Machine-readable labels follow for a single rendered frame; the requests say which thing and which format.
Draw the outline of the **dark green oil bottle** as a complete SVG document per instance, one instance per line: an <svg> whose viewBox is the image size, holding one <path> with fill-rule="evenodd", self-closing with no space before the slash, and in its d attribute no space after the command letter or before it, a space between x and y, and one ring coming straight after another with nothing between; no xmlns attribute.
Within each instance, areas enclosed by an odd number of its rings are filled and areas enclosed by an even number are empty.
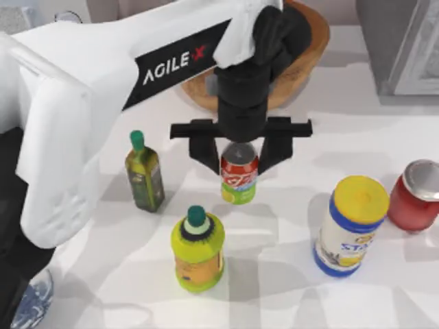
<svg viewBox="0 0 439 329"><path fill-rule="evenodd" d="M137 208L157 212L165 200L161 166L156 151L145 146L140 130L130 133L132 149L125 159L125 167Z"/></svg>

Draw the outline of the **red and green can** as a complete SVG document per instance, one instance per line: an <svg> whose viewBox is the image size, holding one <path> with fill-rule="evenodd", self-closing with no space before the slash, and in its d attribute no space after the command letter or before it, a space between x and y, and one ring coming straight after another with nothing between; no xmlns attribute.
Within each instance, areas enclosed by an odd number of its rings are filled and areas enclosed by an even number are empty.
<svg viewBox="0 0 439 329"><path fill-rule="evenodd" d="M250 143L229 142L222 152L222 197L234 205L247 204L256 193L259 157Z"/></svg>

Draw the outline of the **brown wooden bowl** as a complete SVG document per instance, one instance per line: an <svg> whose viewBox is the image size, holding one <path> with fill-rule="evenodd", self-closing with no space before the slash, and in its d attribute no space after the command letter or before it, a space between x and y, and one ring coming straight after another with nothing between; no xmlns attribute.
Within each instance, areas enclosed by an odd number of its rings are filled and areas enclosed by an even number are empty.
<svg viewBox="0 0 439 329"><path fill-rule="evenodd" d="M305 16L311 26L311 44L292 65L275 81L274 89L268 99L268 110L273 111L287 104L305 83L314 66L320 61L330 39L330 27L326 19L314 9L295 0L284 0L285 6L297 9ZM198 106L217 112L217 97L206 89L206 79L212 77L213 69L183 82L180 86L186 95Z"/></svg>

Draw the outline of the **yellow-green bottle with green cap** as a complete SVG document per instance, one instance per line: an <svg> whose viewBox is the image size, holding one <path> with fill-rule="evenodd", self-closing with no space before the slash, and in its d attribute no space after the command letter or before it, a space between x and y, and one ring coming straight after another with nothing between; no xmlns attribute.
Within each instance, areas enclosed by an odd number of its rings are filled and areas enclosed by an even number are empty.
<svg viewBox="0 0 439 329"><path fill-rule="evenodd" d="M222 222L202 206L187 210L171 232L176 278L182 288L201 293L214 287L224 272Z"/></svg>

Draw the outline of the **white canister with yellow lid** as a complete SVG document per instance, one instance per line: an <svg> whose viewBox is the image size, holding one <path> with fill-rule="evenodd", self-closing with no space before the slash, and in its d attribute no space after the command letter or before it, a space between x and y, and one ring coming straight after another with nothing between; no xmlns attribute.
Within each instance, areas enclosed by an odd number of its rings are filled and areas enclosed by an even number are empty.
<svg viewBox="0 0 439 329"><path fill-rule="evenodd" d="M364 175L349 175L335 186L313 244L317 266L329 276L351 275L374 241L390 205L385 188Z"/></svg>

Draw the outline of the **red jar with silver lid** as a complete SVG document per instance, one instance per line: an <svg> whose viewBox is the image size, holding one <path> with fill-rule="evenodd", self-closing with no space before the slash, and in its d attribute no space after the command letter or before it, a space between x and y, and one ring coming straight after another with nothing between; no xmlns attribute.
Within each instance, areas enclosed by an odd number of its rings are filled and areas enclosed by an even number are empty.
<svg viewBox="0 0 439 329"><path fill-rule="evenodd" d="M389 220L400 229L420 232L439 216L439 162L409 163L390 193Z"/></svg>

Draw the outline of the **blue and white patterned cup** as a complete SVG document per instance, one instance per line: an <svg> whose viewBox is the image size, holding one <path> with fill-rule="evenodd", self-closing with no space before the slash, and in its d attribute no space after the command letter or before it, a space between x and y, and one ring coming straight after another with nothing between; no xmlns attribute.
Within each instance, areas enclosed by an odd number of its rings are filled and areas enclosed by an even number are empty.
<svg viewBox="0 0 439 329"><path fill-rule="evenodd" d="M35 329L43 320L54 296L54 280L44 269L31 279L17 308L10 329Z"/></svg>

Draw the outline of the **grey cabinet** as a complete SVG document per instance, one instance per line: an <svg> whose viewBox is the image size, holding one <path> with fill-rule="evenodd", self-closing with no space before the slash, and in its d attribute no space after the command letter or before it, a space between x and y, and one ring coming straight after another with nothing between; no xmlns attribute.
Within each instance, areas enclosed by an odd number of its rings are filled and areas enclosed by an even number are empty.
<svg viewBox="0 0 439 329"><path fill-rule="evenodd" d="M356 0L377 93L439 96L439 0Z"/></svg>

